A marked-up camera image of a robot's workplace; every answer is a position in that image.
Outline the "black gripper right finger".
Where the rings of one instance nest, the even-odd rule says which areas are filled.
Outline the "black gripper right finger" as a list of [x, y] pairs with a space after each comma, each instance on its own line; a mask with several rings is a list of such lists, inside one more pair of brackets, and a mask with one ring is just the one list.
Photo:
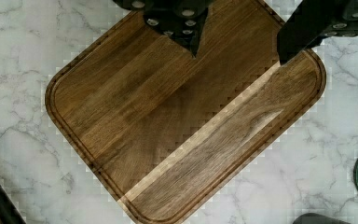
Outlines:
[[281, 65], [333, 36], [358, 36], [358, 0], [303, 0], [277, 34]]

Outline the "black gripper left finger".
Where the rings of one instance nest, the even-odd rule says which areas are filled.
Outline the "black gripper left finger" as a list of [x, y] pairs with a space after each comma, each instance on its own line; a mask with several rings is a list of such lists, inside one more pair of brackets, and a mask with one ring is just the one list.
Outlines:
[[200, 38], [213, 0], [113, 0], [119, 7], [142, 11], [145, 24], [160, 35], [198, 53]]

